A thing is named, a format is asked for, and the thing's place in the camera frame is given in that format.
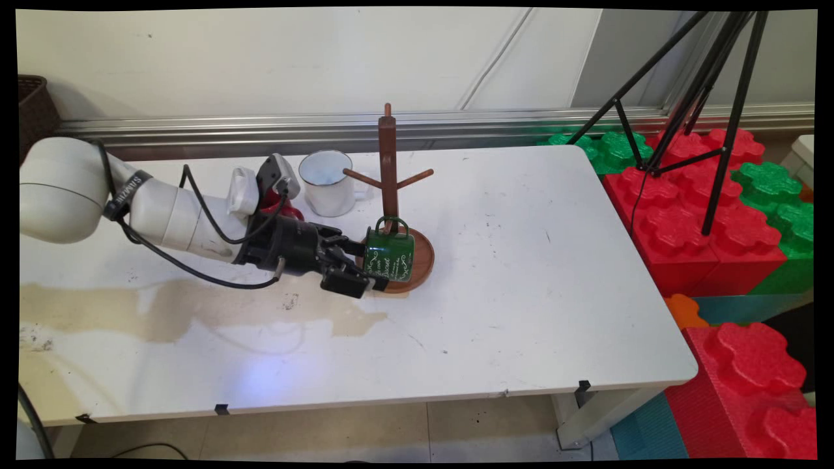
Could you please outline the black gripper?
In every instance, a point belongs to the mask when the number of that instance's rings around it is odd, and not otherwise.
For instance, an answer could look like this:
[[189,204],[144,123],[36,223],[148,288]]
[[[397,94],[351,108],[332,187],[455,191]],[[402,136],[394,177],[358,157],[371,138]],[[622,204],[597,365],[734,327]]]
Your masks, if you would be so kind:
[[355,264],[328,265],[322,269],[317,259],[319,246],[327,252],[340,249],[354,257],[364,257],[366,246],[345,236],[340,229],[295,218],[254,214],[247,226],[247,235],[263,227],[255,237],[242,243],[233,263],[252,264],[260,270],[274,271],[284,260],[284,271],[290,274],[321,272],[321,288],[325,291],[361,299],[367,291],[384,291],[390,280],[358,269]]

